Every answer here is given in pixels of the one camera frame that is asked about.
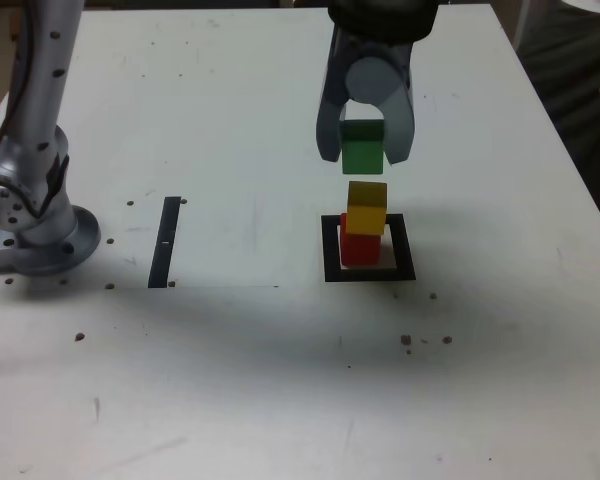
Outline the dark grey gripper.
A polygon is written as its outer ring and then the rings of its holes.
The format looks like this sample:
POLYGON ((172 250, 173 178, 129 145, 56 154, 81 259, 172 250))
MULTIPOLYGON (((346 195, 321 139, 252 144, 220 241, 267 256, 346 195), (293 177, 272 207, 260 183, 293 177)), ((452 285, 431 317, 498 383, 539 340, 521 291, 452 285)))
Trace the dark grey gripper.
POLYGON ((383 148, 388 162, 395 165, 406 161, 415 136, 410 45, 388 45, 341 35, 338 47, 333 43, 329 50, 316 120, 316 142, 321 158, 325 161, 339 158, 340 118, 350 97, 381 112, 383 148), (348 64, 356 61, 349 67, 345 83, 339 49, 348 64))

